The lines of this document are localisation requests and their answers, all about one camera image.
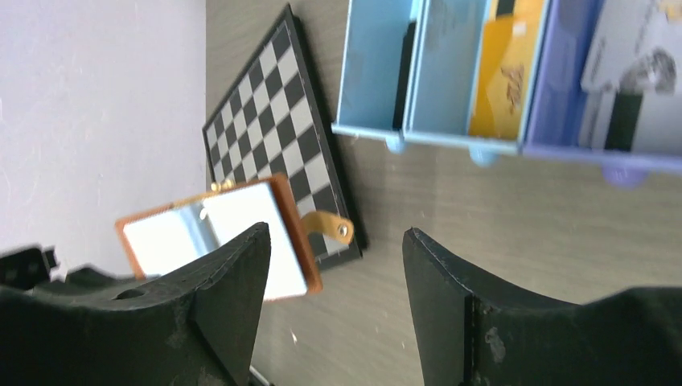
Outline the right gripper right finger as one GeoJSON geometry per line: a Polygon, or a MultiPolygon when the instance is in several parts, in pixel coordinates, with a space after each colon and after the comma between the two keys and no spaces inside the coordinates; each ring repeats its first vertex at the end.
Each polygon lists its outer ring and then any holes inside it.
{"type": "Polygon", "coordinates": [[[678,385],[681,290],[573,304],[521,288],[418,228],[402,244],[427,385],[678,385]]]}

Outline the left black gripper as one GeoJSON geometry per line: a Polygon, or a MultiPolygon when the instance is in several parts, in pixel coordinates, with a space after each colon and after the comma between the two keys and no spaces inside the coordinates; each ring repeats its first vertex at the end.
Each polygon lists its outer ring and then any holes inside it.
{"type": "Polygon", "coordinates": [[[42,291],[51,294],[89,294],[117,285],[128,284],[132,276],[117,277],[90,265],[74,269],[63,278],[51,277],[59,265],[55,248],[40,244],[1,253],[1,284],[16,290],[42,291]]]}

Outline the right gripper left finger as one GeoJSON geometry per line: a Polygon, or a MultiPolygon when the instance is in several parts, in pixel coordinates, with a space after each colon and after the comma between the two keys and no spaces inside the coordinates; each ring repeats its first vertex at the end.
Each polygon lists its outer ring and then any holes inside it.
{"type": "Polygon", "coordinates": [[[1,284],[4,385],[251,385],[270,234],[89,294],[1,284]]]}

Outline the white VIP card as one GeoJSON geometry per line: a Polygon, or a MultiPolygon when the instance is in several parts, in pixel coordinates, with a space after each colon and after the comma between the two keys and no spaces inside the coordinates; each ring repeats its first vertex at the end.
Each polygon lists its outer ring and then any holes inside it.
{"type": "Polygon", "coordinates": [[[681,2],[604,1],[581,88],[680,95],[681,2]]]}

